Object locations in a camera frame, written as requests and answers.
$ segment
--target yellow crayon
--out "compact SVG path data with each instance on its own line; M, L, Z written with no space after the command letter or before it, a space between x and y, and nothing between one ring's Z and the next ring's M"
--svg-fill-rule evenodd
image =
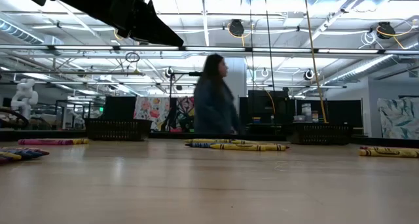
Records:
M267 151L285 151L287 149L284 145L263 145Z
M232 145L232 144L215 144L210 145L212 149L230 149L244 151L266 151L264 145Z
M8 152L0 152L0 155L3 155L5 157L12 158L13 160L21 160L22 159L22 156L15 155L15 154L8 153Z
M396 150L396 149L379 149L379 150L368 150L360 149L360 156L373 156L373 157L403 157L403 158L418 158L419 152L407 151L407 150Z
M230 139L191 139L185 140L186 143L231 143Z
M410 148L394 148L394 147L371 147L371 146L359 146L359 149L368 149L368 150L383 150L383 149L395 149L398 151L417 151L419 149L410 149Z

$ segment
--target ceiling light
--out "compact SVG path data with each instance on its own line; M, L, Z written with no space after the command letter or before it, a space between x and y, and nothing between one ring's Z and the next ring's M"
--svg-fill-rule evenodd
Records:
M161 46L123 46L121 50L179 50L179 47L161 47Z
M191 51L245 51L244 47L186 47Z
M309 48L253 48L254 52L310 53Z
M266 68L264 67L262 70L262 76L263 77L267 77L269 75L269 72L266 70Z
M385 54L419 54L419 50L386 50Z
M128 89L128 87L124 86L124 85L118 85L118 89L125 92L125 93L130 93L130 89Z
M0 45L0 49L48 50L48 47L43 45Z
M110 46L55 46L57 50L113 50Z
M28 76L28 77L33 77L33 78L36 78L36 79L42 79L42 80L49 80L50 79L50 77L48 77L46 75L43 75L43 74L39 74L39 73L24 73L24 75Z
M98 94L97 92L93 90L78 90L79 92L82 92L83 94Z
M51 82L52 84L84 84L82 82Z
M62 89L73 90L72 88L69 88L68 86L65 86L65 85L62 85L62 84L57 84L57 86L59 86Z
M352 49L319 49L319 53L336 54L376 54L378 50L352 50Z

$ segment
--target black basket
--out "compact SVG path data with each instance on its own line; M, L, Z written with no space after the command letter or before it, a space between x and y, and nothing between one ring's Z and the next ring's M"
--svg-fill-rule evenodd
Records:
M346 145L353 126L342 124L295 123L288 141L300 145Z
M91 140L143 141L149 137L151 121L85 119L87 137Z

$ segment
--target exposed ceiling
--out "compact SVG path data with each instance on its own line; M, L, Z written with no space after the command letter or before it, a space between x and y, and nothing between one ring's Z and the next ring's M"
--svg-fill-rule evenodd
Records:
M315 48L397 48L394 38L388 40L376 39L374 41L372 34L366 37L366 32L370 28L375 29L379 22L390 22L396 33L409 31L407 34L398 37L401 42L411 39L418 33L416 26L414 28L412 26L416 25L416 19L419 19L419 1L308 1L313 32L316 32L316 29L329 21L328 26L319 32L320 35L314 37ZM304 0L267 0L266 4L264 0L204 0L204 2L206 10L203 10L203 0L153 0L159 18L178 33L185 41L186 46L309 47L303 46L309 39L308 20L306 15L302 16L306 12ZM131 39L120 39L115 36L113 28L103 22L91 18L73 7L68 5L66 7L100 36L94 36L74 17L69 15L61 4L55 1L47 1L45 6L40 7L30 0L0 0L0 11L34 35L50 35L56 37L65 45L137 45ZM208 17L209 34L207 41L203 12L206 12ZM246 30L245 34L250 35L243 39L233 37L225 28L232 19L241 19ZM0 31L0 44L27 43ZM146 74L145 77L113 75L110 79L111 81L125 83L165 83L168 82L168 79L165 78L164 73L169 67L180 72L201 71L206 59L205 54L188 57L187 52L168 52L163 59L141 57L138 63L130 64L121 57L123 52L119 56L115 52L108 53L104 58L78 58L76 56L72 58L58 58L57 56L42 58L41 51L38 51L38 55L35 56L34 52L24 50L14 51L14 53L13 61L19 60L19 56L16 57L16 54L32 61L31 65L25 64L19 70L25 67L30 67L29 69L35 67L34 70L45 71L46 69L56 69L59 66L59 71L85 69L87 71L116 73L127 69L130 71L138 69ZM0 60L10 58L9 54L9 52L0 54ZM139 52L139 54L159 55L158 52ZM268 77L262 76L262 71L270 72L271 69L271 60L268 56L254 56L252 58L243 55L241 58L245 59L248 67L255 73L256 83L272 83L270 74ZM316 65L321 78L326 78L362 59L364 59L363 56L358 58L353 56L349 58L345 55L321 56L316 58ZM13 69L14 66L8 65L7 68ZM303 79L302 72L312 68L313 63L310 55L272 57L272 69L274 70L276 84L310 84ZM247 71L248 83L251 83L252 71ZM57 81L97 81L99 76L88 75L80 78L74 75L55 75L51 77ZM177 83L190 84L195 81L196 77L184 76ZM95 89L101 93L108 91L105 86L94 85L94 87L89 87L89 90L94 91ZM161 91L162 89L168 92L168 86L159 86L158 88L151 85L130 86L129 94L133 94L133 92L141 95L164 94ZM190 94L192 91L193 86L188 86L184 87L182 91L177 91L177 93Z

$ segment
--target white wall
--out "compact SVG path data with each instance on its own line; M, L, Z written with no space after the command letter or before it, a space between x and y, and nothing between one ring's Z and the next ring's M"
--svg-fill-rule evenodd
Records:
M371 135L370 102L368 91L368 78L361 79L358 83L346 84L347 88L330 89L325 93L327 100L361 100L363 112L364 134Z
M228 66L227 77L224 78L225 83L230 88L234 96L234 105L238 109L238 97L246 97L246 64L243 58L225 58Z

